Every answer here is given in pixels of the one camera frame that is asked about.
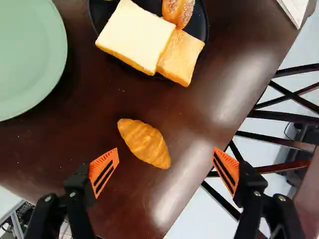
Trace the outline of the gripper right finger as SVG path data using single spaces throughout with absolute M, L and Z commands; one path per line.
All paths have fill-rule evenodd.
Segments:
M 236 239 L 257 238 L 261 218 L 265 218 L 272 239 L 306 237 L 293 201 L 282 194 L 266 195 L 267 180 L 247 161 L 237 161 L 214 148 L 212 163 L 234 203 L 243 210 L 234 235 Z

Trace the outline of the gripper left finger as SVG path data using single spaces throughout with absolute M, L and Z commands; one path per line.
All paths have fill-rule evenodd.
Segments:
M 119 164 L 117 148 L 92 162 L 82 163 L 64 181 L 64 195 L 50 193 L 36 203 L 24 237 L 56 239 L 64 219 L 68 219 L 74 239 L 96 239 L 87 208 L 98 199 Z

